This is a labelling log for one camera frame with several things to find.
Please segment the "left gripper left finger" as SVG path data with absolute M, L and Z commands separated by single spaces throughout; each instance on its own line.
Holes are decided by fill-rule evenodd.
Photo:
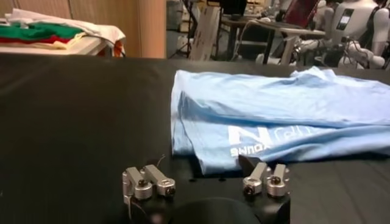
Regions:
M 147 204 L 156 196 L 158 199 L 172 200 L 176 194 L 176 181 L 167 177 L 160 169 L 165 155 L 147 163 L 140 169 L 128 167 L 122 173 L 122 196 L 129 213 L 146 213 Z

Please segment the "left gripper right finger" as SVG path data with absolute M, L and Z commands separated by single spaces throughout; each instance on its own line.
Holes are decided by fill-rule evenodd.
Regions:
M 255 196 L 263 191 L 271 197 L 284 197 L 289 193 L 289 169 L 284 164 L 268 166 L 259 158 L 240 155 L 239 166 L 243 172 L 243 193 Z

